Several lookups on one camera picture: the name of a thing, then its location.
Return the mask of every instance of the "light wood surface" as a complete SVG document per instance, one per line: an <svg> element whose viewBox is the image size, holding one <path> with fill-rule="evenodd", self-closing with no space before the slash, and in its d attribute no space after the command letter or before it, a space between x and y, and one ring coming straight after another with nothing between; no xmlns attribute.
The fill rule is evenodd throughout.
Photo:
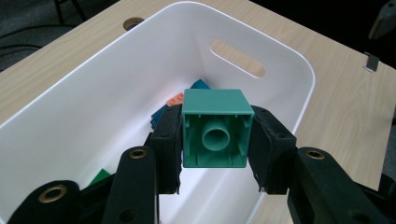
<svg viewBox="0 0 396 224"><path fill-rule="evenodd" d="M148 18L171 0L124 0L0 73L0 123L125 33L124 21ZM316 87L297 131L298 147L330 152L353 180L377 189L396 104L396 71L245 0L203 0L292 47L311 63ZM267 196L253 223L291 223L286 196Z"/></svg>

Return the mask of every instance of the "teal toy block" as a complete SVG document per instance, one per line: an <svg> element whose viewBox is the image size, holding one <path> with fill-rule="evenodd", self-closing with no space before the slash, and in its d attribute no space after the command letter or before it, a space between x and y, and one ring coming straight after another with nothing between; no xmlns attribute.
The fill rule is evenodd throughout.
<svg viewBox="0 0 396 224"><path fill-rule="evenodd" d="M185 90L181 113L184 167L246 167L254 111L240 90Z"/></svg>
<svg viewBox="0 0 396 224"><path fill-rule="evenodd" d="M95 176L95 178L91 181L89 186L94 185L97 182L99 182L109 176L111 176L111 174L108 171L106 171L105 169L101 169L99 171L99 173Z"/></svg>

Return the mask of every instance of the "teal toy piece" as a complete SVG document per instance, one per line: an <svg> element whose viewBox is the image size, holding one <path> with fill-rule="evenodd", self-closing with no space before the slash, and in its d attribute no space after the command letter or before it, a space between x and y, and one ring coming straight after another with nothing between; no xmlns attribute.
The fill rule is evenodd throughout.
<svg viewBox="0 0 396 224"><path fill-rule="evenodd" d="M184 167L246 167L254 111L240 90L185 90L181 113Z"/></svg>

